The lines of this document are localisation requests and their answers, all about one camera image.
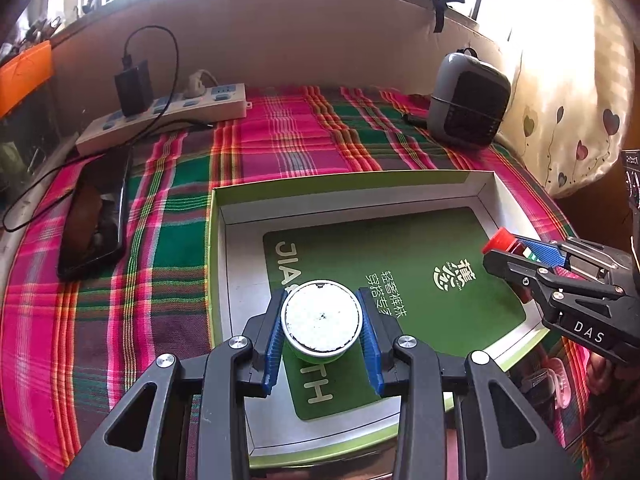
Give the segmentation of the red cap brown bottle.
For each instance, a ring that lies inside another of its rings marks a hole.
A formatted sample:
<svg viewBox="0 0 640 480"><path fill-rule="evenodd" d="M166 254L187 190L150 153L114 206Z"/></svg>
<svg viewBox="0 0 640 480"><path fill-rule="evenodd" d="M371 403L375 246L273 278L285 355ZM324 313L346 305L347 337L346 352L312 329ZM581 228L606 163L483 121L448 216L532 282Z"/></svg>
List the red cap brown bottle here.
<svg viewBox="0 0 640 480"><path fill-rule="evenodd" d="M503 226L488 240L482 249L482 254L487 255L488 252L492 250L508 252L509 254L522 256L528 260L540 262L540 259L530 248Z"/></svg>

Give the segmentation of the white and green spool container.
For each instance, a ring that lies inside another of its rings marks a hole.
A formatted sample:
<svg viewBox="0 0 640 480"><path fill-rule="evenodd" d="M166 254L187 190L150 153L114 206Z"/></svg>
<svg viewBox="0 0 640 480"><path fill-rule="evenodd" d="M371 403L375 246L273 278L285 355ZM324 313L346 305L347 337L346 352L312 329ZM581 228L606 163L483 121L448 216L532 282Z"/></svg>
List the white and green spool container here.
<svg viewBox="0 0 640 480"><path fill-rule="evenodd" d="M280 310L282 330L302 361L326 364L355 344L363 326L362 305L354 292L329 280L313 280L289 292Z"/></svg>

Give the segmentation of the green and white cardboard tray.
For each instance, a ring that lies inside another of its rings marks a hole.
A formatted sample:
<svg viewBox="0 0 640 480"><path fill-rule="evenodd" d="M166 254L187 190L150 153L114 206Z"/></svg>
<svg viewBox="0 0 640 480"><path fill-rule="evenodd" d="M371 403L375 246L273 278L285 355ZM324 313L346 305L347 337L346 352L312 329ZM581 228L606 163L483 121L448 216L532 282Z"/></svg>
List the green and white cardboard tray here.
<svg viewBox="0 0 640 480"><path fill-rule="evenodd" d="M261 314L277 289L313 280L367 287L383 313L439 352L487 352L501 367L544 336L533 301L483 268L500 228L535 229L491 171L334 174L218 188L208 250L214 334ZM397 431L399 402L371 388L361 351L304 362L283 352L277 385L246 404L252 467L306 466L372 448Z"/></svg>

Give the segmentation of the heart pattern curtain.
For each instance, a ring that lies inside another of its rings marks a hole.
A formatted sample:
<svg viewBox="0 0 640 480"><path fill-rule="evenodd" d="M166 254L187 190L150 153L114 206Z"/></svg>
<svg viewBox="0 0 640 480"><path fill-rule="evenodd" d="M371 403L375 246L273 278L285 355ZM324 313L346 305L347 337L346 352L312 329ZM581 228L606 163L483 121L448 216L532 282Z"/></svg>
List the heart pattern curtain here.
<svg viewBox="0 0 640 480"><path fill-rule="evenodd" d="M634 45L611 0L483 0L512 96L500 140L554 197L609 172L628 130Z"/></svg>

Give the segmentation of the grey portable fan heater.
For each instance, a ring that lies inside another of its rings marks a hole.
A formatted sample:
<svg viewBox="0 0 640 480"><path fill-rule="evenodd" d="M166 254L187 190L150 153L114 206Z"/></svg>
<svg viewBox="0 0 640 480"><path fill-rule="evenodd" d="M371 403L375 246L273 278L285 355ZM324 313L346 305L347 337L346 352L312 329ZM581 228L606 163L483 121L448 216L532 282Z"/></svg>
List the grey portable fan heater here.
<svg viewBox="0 0 640 480"><path fill-rule="evenodd" d="M440 142L484 150L495 139L510 96L509 79L474 49L449 53L430 97L427 130Z"/></svg>

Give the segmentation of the plaid pink green tablecloth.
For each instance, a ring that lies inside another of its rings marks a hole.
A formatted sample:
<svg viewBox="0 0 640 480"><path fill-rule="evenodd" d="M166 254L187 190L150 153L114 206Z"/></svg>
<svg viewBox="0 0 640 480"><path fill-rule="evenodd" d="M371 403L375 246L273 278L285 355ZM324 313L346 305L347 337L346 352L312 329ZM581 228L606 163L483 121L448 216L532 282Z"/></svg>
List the plaid pink green tablecloth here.
<svg viewBox="0 0 640 480"><path fill-rule="evenodd" d="M402 118L424 96L394 89L255 89L243 119L141 144L129 181L128 246L112 270L56 276L76 168L54 179L49 212L21 232L1 291L1 474L57 479L159 353L210 349L206 240L221 186L316 174L474 169L498 174L543 240L572 235L544 188L503 146L445 148Z"/></svg>

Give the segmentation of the black smartphone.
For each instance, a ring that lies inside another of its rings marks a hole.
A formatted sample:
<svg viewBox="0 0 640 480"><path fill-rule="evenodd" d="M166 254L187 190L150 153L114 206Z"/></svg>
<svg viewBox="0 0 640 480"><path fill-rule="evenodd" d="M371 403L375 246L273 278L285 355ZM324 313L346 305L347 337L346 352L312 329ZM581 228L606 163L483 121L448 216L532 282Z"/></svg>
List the black smartphone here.
<svg viewBox="0 0 640 480"><path fill-rule="evenodd" d="M122 258L130 168L130 148L115 148L80 170L58 254L60 281L95 278Z"/></svg>

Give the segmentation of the white power strip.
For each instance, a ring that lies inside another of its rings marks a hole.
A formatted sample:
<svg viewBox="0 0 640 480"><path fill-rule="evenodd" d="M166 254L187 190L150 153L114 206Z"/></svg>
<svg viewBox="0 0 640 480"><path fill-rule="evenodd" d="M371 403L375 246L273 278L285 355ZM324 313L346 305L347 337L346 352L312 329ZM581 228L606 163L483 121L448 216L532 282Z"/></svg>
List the white power strip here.
<svg viewBox="0 0 640 480"><path fill-rule="evenodd" d="M146 127L160 127L181 119L196 122L224 122L244 118L247 112L245 84L224 84L207 88L202 96L185 98L177 93L156 99L142 114L126 117L121 110L96 118L76 141L81 155L90 155L113 145L129 141Z"/></svg>

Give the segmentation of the white plug in strip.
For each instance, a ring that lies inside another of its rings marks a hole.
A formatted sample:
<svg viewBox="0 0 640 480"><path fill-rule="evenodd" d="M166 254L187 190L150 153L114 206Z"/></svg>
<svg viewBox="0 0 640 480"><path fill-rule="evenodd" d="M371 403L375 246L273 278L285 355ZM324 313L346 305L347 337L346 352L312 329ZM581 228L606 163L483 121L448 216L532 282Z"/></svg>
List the white plug in strip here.
<svg viewBox="0 0 640 480"><path fill-rule="evenodd" d="M185 99L195 99L204 96L207 91L205 81L208 80L214 87L217 87L218 79L209 70L197 70L188 78L188 83L183 91Z"/></svg>

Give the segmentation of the black charger adapter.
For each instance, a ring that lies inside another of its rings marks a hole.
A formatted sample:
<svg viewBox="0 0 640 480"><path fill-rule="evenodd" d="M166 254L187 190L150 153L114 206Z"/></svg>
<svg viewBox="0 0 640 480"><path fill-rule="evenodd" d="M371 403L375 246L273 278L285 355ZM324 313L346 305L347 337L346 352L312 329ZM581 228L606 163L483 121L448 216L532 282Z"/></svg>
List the black charger adapter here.
<svg viewBox="0 0 640 480"><path fill-rule="evenodd" d="M142 114L153 101L148 61L134 64L126 55L122 65L122 71L114 76L120 110L125 117Z"/></svg>

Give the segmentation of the orange storage box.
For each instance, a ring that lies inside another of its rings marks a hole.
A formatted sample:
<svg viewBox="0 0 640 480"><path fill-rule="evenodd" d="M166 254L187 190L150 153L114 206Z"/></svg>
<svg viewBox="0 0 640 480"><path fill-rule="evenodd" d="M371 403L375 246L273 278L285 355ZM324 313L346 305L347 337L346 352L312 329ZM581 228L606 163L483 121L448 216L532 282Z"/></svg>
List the orange storage box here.
<svg viewBox="0 0 640 480"><path fill-rule="evenodd" d="M50 41L37 44L1 67L0 117L53 77Z"/></svg>

